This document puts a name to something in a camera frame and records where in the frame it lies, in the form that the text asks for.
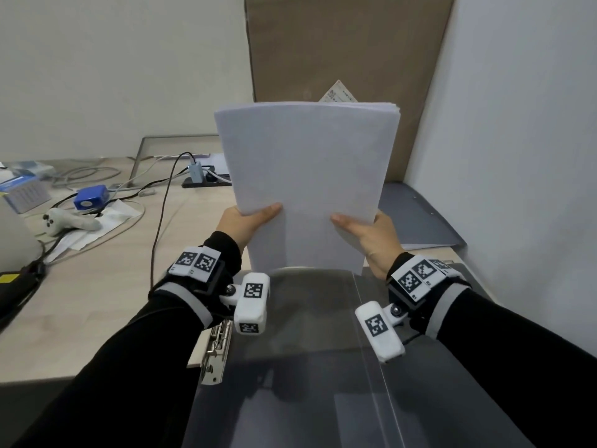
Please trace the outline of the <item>white paper sheets on desk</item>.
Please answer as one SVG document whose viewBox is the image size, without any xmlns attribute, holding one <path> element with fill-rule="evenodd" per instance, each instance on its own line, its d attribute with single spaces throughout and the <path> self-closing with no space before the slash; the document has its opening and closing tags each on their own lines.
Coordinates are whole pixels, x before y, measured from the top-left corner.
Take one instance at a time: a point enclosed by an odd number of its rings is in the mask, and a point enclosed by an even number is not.
<svg viewBox="0 0 597 448">
<path fill-rule="evenodd" d="M 127 203 L 117 200 L 111 203 L 98 218 L 99 230 L 76 229 L 66 233 L 64 238 L 57 242 L 56 248 L 46 256 L 44 263 L 56 263 L 60 257 L 67 259 L 67 253 L 73 253 L 72 256 L 74 256 L 101 245 L 134 226 L 145 212 L 146 207 L 137 201 Z"/>
</svg>

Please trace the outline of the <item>black device with yellow label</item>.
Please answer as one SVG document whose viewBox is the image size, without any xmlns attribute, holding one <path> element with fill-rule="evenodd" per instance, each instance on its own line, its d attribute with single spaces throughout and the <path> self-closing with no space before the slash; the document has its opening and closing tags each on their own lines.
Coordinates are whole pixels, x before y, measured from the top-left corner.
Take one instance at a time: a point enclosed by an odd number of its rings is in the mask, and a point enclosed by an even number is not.
<svg viewBox="0 0 597 448">
<path fill-rule="evenodd" d="M 32 299 L 46 276 L 43 260 L 35 260 L 20 271 L 0 272 L 0 333 Z"/>
</svg>

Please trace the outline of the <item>wrist tracker with markers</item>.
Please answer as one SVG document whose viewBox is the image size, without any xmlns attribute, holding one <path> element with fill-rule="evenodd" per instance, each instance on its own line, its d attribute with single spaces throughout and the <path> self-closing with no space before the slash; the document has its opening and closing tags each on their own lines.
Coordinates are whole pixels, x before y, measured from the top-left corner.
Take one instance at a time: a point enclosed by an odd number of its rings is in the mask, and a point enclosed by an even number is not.
<svg viewBox="0 0 597 448">
<path fill-rule="evenodd" d="M 205 328 L 221 318 L 232 320 L 240 334 L 257 336 L 265 331 L 270 277 L 249 272 L 241 284 L 234 284 L 221 252 L 213 248 L 186 248 L 153 290 L 184 301 Z"/>
<path fill-rule="evenodd" d="M 399 338 L 395 327 L 424 309 L 433 293 L 444 290 L 453 300 L 470 289 L 464 275 L 452 265 L 421 254 L 411 254 L 392 271 L 387 286 L 398 302 L 382 307 L 377 301 L 369 301 L 354 312 L 380 363 L 405 354 L 406 342 Z"/>
</svg>

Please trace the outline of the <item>person's right forearm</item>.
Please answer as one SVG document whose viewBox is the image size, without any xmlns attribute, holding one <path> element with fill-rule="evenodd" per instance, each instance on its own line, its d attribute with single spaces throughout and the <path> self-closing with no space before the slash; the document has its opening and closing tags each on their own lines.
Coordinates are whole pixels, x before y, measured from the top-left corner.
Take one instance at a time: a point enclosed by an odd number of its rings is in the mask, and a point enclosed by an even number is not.
<svg viewBox="0 0 597 448">
<path fill-rule="evenodd" d="M 382 255 L 391 302 L 421 303 L 411 327 L 444 345 L 537 448 L 597 448 L 597 357 L 476 293 L 449 266 Z"/>
</svg>

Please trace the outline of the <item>white printed label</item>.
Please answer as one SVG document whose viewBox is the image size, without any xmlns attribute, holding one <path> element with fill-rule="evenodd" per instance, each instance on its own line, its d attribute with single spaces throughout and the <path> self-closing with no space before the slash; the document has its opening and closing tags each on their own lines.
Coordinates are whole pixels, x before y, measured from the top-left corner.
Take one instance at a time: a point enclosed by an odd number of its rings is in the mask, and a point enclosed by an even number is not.
<svg viewBox="0 0 597 448">
<path fill-rule="evenodd" d="M 319 100 L 320 103 L 357 103 L 357 99 L 338 79 Z"/>
</svg>

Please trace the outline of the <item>left wrist tracker with markers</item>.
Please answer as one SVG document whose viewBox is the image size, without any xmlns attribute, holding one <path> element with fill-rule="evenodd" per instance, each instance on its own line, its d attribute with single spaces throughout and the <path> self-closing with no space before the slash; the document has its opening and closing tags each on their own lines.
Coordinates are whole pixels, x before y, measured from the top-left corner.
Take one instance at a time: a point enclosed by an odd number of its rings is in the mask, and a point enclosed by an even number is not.
<svg viewBox="0 0 597 448">
<path fill-rule="evenodd" d="M 153 290 L 184 301 L 205 328 L 221 318 L 232 320 L 240 334 L 257 336 L 265 331 L 270 277 L 249 272 L 241 284 L 234 284 L 221 252 L 213 248 L 186 248 Z"/>
</svg>

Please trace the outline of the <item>person's left hand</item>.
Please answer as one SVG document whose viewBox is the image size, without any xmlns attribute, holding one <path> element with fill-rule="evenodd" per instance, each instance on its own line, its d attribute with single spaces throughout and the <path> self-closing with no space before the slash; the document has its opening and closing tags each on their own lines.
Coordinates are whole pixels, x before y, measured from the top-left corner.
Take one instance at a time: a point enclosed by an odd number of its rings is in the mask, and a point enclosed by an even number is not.
<svg viewBox="0 0 597 448">
<path fill-rule="evenodd" d="M 215 229 L 217 232 L 222 232 L 234 240 L 241 254 L 243 254 L 256 232 L 267 224 L 251 225 L 247 217 L 249 215 L 243 215 L 237 206 L 227 208 L 223 212 Z"/>
</svg>

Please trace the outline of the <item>stack of white paper sheets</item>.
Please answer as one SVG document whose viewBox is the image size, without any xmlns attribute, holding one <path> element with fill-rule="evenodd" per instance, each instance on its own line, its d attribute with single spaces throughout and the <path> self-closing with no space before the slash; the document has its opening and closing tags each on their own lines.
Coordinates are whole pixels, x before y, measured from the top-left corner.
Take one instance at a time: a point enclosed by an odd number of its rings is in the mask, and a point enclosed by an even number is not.
<svg viewBox="0 0 597 448">
<path fill-rule="evenodd" d="M 359 242 L 331 215 L 371 223 L 397 134 L 393 103 L 252 103 L 214 113 L 236 205 L 282 211 L 247 250 L 251 269 L 315 268 L 362 274 Z"/>
</svg>

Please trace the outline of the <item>light grey rounded object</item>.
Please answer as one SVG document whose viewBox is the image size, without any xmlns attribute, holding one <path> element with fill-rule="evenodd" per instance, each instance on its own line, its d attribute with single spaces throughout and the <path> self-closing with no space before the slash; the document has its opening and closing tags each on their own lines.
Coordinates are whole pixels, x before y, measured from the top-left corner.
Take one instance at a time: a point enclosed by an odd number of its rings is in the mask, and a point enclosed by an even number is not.
<svg viewBox="0 0 597 448">
<path fill-rule="evenodd" d="M 19 271 L 42 255 L 42 244 L 0 196 L 0 272 Z"/>
</svg>

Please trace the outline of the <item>black power strip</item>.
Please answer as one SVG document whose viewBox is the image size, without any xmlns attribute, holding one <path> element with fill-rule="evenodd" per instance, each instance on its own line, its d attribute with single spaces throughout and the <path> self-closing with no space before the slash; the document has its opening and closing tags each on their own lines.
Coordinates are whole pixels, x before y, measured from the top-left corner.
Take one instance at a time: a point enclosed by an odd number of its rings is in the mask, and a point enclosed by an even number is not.
<svg viewBox="0 0 597 448">
<path fill-rule="evenodd" d="M 190 188 L 213 188 L 213 187 L 224 187 L 232 186 L 232 182 L 229 174 L 218 173 L 220 169 L 214 165 L 202 165 L 205 180 L 201 184 L 192 183 L 190 176 L 185 178 L 181 187 L 184 189 Z"/>
</svg>

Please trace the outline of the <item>blue box device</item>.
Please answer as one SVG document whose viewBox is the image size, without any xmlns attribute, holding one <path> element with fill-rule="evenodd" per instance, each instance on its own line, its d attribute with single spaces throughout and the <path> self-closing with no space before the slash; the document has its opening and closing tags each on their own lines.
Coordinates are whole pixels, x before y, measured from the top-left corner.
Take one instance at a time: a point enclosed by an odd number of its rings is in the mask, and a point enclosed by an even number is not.
<svg viewBox="0 0 597 448">
<path fill-rule="evenodd" d="M 73 205 L 78 211 L 91 211 L 102 209 L 109 201 L 108 188 L 100 184 L 80 189 L 73 199 Z"/>
</svg>

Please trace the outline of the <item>grey framed glass pane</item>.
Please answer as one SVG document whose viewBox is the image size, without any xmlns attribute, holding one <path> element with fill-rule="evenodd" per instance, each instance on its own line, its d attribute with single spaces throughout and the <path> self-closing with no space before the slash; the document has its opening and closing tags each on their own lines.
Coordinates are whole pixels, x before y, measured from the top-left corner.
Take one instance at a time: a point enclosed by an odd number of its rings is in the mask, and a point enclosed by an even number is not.
<svg viewBox="0 0 597 448">
<path fill-rule="evenodd" d="M 176 157 L 181 152 L 190 152 L 195 156 L 207 156 L 221 153 L 221 140 L 218 134 L 186 134 L 186 135 L 151 135 L 142 138 L 135 157 L 129 179 L 123 184 L 124 189 L 134 187 L 137 176 L 142 172 L 140 164 L 146 160 L 157 160 L 163 157 Z"/>
</svg>

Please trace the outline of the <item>right wrist tracker with markers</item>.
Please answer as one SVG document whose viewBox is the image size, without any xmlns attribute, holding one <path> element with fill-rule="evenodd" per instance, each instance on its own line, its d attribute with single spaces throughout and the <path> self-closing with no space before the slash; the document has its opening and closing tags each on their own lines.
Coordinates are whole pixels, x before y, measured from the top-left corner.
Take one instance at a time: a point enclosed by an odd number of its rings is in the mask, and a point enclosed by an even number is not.
<svg viewBox="0 0 597 448">
<path fill-rule="evenodd" d="M 444 290 L 453 300 L 470 289 L 464 275 L 452 265 L 421 254 L 411 254 L 392 271 L 387 286 L 398 302 L 382 307 L 377 301 L 369 301 L 354 312 L 380 363 L 405 354 L 406 342 L 399 338 L 395 327 L 424 309 L 433 293 Z"/>
</svg>

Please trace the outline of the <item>brown cardboard board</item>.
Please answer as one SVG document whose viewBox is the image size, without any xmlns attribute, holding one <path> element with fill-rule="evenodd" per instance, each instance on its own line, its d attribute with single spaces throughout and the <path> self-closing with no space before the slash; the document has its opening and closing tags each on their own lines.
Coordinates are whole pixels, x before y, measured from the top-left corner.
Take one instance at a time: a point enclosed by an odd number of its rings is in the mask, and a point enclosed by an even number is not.
<svg viewBox="0 0 597 448">
<path fill-rule="evenodd" d="M 396 104 L 386 181 L 403 181 L 454 1 L 244 0 L 254 101 L 319 101 L 341 82 Z"/>
</svg>

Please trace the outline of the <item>person's right hand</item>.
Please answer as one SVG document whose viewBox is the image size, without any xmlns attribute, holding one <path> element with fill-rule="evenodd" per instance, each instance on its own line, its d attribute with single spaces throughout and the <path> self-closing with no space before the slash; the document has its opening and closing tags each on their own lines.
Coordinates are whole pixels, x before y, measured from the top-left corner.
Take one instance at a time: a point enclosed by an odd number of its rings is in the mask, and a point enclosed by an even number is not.
<svg viewBox="0 0 597 448">
<path fill-rule="evenodd" d="M 348 239 L 358 243 L 369 268 L 376 278 L 385 280 L 398 256 L 405 253 L 395 231 L 392 219 L 378 210 L 366 235 L 351 235 Z"/>
</svg>

